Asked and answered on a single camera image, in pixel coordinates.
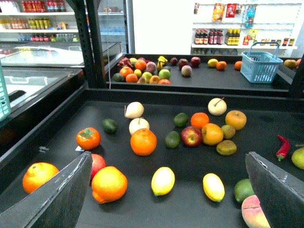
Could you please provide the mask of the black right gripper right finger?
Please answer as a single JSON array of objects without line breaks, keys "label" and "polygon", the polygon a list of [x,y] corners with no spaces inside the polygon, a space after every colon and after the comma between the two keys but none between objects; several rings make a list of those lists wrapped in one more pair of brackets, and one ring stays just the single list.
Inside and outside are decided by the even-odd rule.
[{"label": "black right gripper right finger", "polygon": [[246,170],[272,228],[304,226],[304,182],[256,152],[245,157]]}]

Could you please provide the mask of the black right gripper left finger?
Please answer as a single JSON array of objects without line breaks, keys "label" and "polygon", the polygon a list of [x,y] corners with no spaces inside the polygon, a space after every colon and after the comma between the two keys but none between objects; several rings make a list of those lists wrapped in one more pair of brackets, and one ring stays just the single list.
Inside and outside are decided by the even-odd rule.
[{"label": "black right gripper left finger", "polygon": [[84,152],[53,178],[1,213],[2,228],[74,228],[92,172],[92,155]]}]

